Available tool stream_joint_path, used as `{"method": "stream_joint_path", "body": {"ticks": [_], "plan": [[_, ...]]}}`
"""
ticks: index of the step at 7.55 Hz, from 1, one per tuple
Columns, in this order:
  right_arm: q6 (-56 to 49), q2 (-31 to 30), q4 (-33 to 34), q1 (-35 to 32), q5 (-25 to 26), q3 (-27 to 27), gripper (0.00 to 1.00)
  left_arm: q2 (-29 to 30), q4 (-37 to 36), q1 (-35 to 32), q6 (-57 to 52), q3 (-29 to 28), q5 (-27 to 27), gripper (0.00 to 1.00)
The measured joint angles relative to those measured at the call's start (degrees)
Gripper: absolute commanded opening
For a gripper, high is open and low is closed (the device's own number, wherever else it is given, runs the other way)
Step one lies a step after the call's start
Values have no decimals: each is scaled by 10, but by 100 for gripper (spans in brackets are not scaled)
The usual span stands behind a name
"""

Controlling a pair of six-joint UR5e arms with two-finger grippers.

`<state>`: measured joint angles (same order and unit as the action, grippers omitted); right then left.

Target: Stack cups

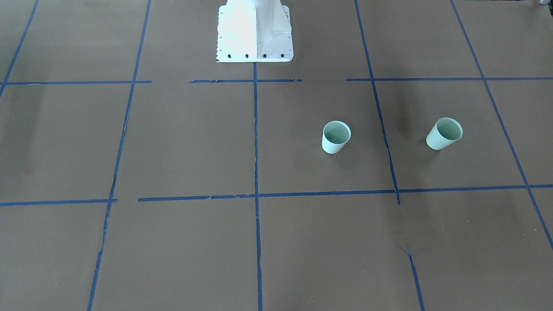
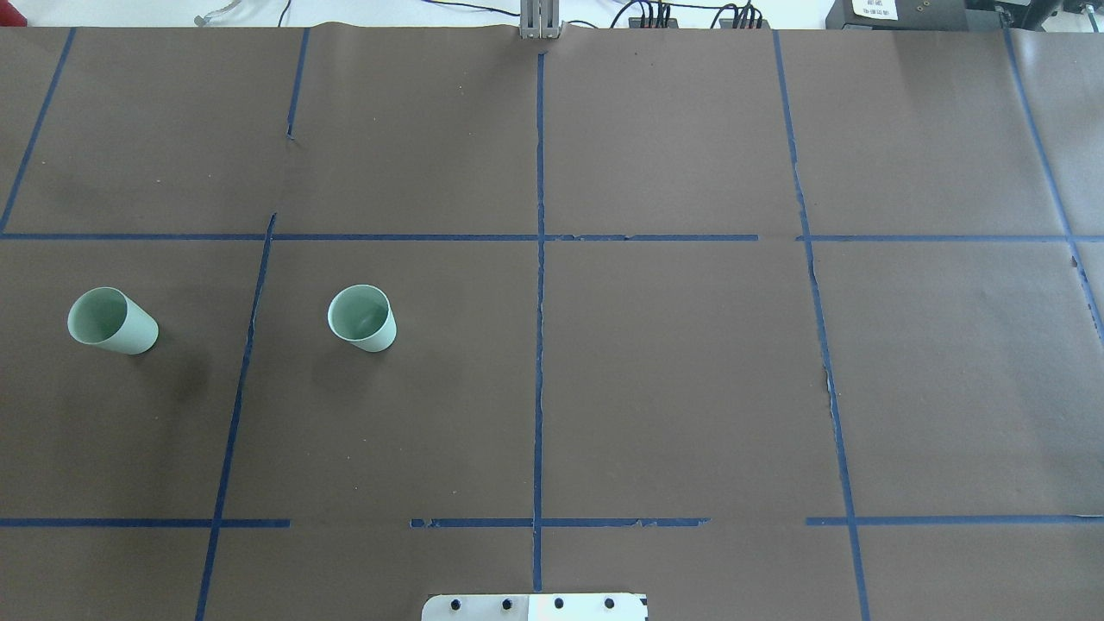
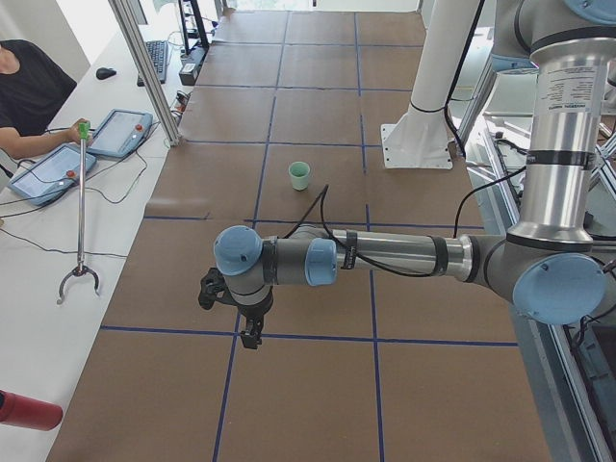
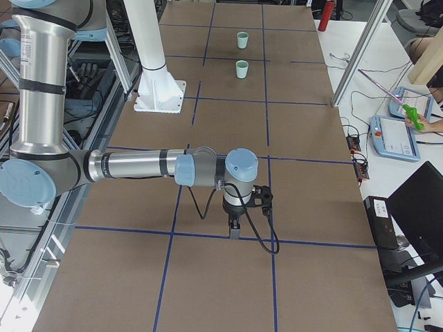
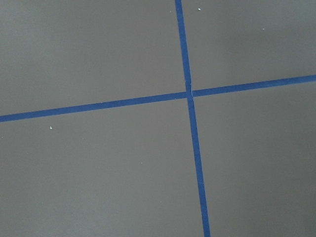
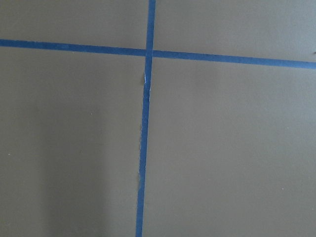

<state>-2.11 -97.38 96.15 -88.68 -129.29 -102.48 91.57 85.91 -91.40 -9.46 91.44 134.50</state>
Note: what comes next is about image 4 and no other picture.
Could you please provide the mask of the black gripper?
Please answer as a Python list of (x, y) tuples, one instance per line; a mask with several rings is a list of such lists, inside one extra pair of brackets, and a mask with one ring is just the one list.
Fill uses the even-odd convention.
[(243, 214), (246, 214), (246, 209), (241, 205), (232, 205), (226, 199), (223, 199), (222, 207), (224, 211), (228, 214), (229, 238), (239, 239), (241, 232), (241, 225), (239, 223), (239, 220)]

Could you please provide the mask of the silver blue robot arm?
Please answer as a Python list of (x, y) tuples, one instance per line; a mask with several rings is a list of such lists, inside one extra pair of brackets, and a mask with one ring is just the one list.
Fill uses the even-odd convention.
[(104, 1), (14, 1), (21, 29), (19, 136), (1, 166), (1, 193), (33, 208), (87, 183), (108, 178), (173, 178), (186, 187), (222, 191), (230, 237), (254, 199), (258, 160), (248, 149), (226, 156), (209, 147), (123, 153), (63, 145), (68, 45), (76, 35), (107, 34)]

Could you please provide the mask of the person hand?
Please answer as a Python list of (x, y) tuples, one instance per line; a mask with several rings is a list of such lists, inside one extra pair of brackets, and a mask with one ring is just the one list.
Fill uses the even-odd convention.
[(435, 122), (429, 122), (426, 118), (424, 118), (421, 115), (418, 115), (419, 123), (422, 123), (424, 128), (420, 130), (420, 133), (442, 133), (443, 132), (443, 119), (435, 121)]

